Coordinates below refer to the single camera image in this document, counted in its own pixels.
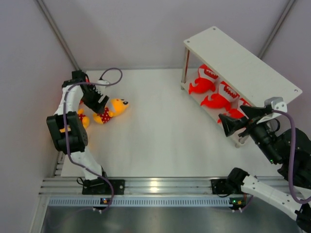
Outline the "red shark plush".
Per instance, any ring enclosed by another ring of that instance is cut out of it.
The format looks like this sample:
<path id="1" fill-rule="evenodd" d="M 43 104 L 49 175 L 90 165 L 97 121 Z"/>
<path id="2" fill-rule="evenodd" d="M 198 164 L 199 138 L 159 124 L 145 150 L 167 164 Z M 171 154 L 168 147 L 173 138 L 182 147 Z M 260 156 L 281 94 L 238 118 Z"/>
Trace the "red shark plush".
<path id="1" fill-rule="evenodd" d="M 245 114 L 242 111 L 241 106 L 251 106 L 251 105 L 244 98 L 240 98 L 238 100 L 237 107 L 230 109 L 228 112 L 224 113 L 224 115 L 235 119 L 245 117 Z"/>
<path id="2" fill-rule="evenodd" d="M 231 104 L 239 97 L 240 95 L 238 92 L 236 92 L 225 81 L 221 81 L 217 92 L 212 94 L 210 97 L 206 96 L 200 105 L 211 109 L 225 108 L 229 111 L 231 109 Z"/>
<path id="3" fill-rule="evenodd" d="M 219 76 L 206 64 L 202 64 L 198 68 L 198 77 L 195 79 L 195 86 L 190 83 L 188 93 L 203 94 L 207 91 L 216 90 L 216 81 Z"/>

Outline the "red shark plush back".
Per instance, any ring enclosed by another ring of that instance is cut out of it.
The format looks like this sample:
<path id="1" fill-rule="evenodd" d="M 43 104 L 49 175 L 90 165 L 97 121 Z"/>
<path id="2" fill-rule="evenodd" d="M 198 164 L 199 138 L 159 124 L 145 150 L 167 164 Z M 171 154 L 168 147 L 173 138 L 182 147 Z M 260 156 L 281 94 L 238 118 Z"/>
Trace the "red shark plush back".
<path id="1" fill-rule="evenodd" d="M 203 94 L 207 91 L 216 90 L 216 81 L 219 76 L 206 64 L 202 64 L 198 68 L 198 77 L 195 79 L 195 86 L 190 83 L 188 93 Z"/>

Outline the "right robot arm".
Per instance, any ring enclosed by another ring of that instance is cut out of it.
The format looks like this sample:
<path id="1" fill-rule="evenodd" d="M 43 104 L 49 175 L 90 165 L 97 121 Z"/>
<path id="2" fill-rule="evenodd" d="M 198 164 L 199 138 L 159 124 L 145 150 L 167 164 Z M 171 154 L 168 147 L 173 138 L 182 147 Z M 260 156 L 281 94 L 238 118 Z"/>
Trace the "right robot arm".
<path id="1" fill-rule="evenodd" d="M 258 180 L 248 172 L 233 168 L 226 178 L 227 188 L 243 192 L 281 210 L 293 219 L 306 233 L 311 231 L 311 141 L 295 127 L 293 118 L 287 113 L 286 104 L 267 104 L 264 107 L 242 105 L 242 118 L 220 114 L 226 136 L 243 129 L 239 135 L 249 136 L 274 165 L 280 165 L 278 173 L 288 182 L 289 194 L 281 192 Z M 284 115 L 290 122 L 290 129 L 276 136 L 267 122 Z"/>

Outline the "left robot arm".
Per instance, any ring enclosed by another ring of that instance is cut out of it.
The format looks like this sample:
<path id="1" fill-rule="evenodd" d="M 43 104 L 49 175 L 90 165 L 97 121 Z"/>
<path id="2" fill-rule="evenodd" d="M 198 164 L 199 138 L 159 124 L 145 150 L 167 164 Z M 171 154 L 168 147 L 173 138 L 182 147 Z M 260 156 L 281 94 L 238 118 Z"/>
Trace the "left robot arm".
<path id="1" fill-rule="evenodd" d="M 62 84 L 62 98 L 52 116 L 46 123 L 57 151 L 68 156 L 70 162 L 83 170 L 87 184 L 99 194 L 110 188 L 106 172 L 96 162 L 88 148 L 88 135 L 78 110 L 82 101 L 96 114 L 104 112 L 109 97 L 102 94 L 95 83 L 89 83 L 88 76 L 81 70 L 73 71 L 72 78 Z"/>

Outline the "white two-tier shelf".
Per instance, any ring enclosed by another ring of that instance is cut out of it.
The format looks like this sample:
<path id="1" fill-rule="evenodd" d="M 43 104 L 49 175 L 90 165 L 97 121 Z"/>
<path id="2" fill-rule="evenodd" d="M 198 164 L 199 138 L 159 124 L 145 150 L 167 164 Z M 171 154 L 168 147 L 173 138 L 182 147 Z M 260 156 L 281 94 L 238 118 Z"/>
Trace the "white two-tier shelf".
<path id="1" fill-rule="evenodd" d="M 215 26 L 187 38 L 184 46 L 181 87 L 193 103 L 184 121 L 188 133 L 209 136 L 213 142 L 219 141 L 230 147 L 253 146 L 249 136 L 238 136 L 240 132 L 225 136 L 219 119 L 219 114 L 228 112 L 225 108 L 211 109 L 200 105 L 206 96 L 210 97 L 217 92 L 221 81 L 225 81 L 240 95 L 231 104 L 231 108 L 237 107 L 240 98 L 244 98 L 251 106 L 262 107 L 266 99 L 282 97 L 288 105 L 302 94 L 298 86 Z M 189 94 L 189 84 L 195 86 L 198 68 L 202 64 L 206 64 L 219 76 L 215 84 L 216 90 Z"/>

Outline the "yellow plush polka-dot left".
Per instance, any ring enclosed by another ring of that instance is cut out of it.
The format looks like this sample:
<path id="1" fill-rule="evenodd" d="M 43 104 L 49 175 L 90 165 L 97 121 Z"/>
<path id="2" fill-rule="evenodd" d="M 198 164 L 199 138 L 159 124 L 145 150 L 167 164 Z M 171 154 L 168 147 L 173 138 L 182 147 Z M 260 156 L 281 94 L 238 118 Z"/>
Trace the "yellow plush polka-dot left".
<path id="1" fill-rule="evenodd" d="M 89 117 L 84 114 L 84 109 L 79 109 L 77 114 L 80 121 L 82 122 L 83 127 L 86 129 L 90 125 Z"/>

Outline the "yellow plush polka-dot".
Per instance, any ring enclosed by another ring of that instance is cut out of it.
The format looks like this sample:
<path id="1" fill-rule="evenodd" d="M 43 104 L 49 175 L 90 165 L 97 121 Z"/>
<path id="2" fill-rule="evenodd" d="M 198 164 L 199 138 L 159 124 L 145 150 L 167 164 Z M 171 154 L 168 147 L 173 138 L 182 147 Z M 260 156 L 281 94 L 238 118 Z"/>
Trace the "yellow plush polka-dot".
<path id="1" fill-rule="evenodd" d="M 129 107 L 129 102 L 125 99 L 112 99 L 104 108 L 101 114 L 93 114 L 93 119 L 98 124 L 106 124 L 112 118 L 123 114 Z"/>
<path id="2" fill-rule="evenodd" d="M 80 121 L 82 122 L 83 127 L 86 129 L 90 125 L 89 117 L 84 114 L 84 109 L 79 109 L 77 114 Z"/>

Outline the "yellow plush polka-dot middle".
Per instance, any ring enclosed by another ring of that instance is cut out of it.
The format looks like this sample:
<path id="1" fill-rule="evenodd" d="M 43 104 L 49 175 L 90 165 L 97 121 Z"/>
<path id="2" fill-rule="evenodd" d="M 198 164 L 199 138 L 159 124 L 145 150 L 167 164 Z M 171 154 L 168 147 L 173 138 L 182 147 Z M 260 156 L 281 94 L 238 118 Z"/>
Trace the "yellow plush polka-dot middle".
<path id="1" fill-rule="evenodd" d="M 125 99 L 112 99 L 104 108 L 101 114 L 93 114 L 93 119 L 98 124 L 106 124 L 112 118 L 123 114 L 129 107 L 129 102 Z"/>

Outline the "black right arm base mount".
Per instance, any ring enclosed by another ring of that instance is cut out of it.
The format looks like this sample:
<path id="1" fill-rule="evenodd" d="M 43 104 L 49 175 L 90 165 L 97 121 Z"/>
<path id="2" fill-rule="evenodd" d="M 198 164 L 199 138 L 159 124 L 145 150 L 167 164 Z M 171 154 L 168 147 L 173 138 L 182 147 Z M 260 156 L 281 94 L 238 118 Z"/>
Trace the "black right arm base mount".
<path id="1" fill-rule="evenodd" d="M 228 197 L 232 194 L 243 194 L 241 190 L 238 190 L 228 185 L 226 179 L 212 179 L 211 188 L 212 193 L 221 198 Z"/>

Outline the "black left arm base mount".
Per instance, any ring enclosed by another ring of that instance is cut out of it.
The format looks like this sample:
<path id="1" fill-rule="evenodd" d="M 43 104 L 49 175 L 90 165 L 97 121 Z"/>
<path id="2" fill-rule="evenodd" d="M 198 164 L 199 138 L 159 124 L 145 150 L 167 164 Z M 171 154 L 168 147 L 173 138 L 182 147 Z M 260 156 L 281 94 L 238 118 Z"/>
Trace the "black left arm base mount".
<path id="1" fill-rule="evenodd" d="M 125 180 L 109 179 L 108 181 L 111 183 L 115 195 L 124 194 Z M 83 189 L 82 189 L 83 195 L 111 195 L 112 194 L 112 189 L 109 186 L 109 184 L 100 178 L 97 178 L 95 180 L 85 180 L 83 181 L 82 186 L 83 186 Z"/>

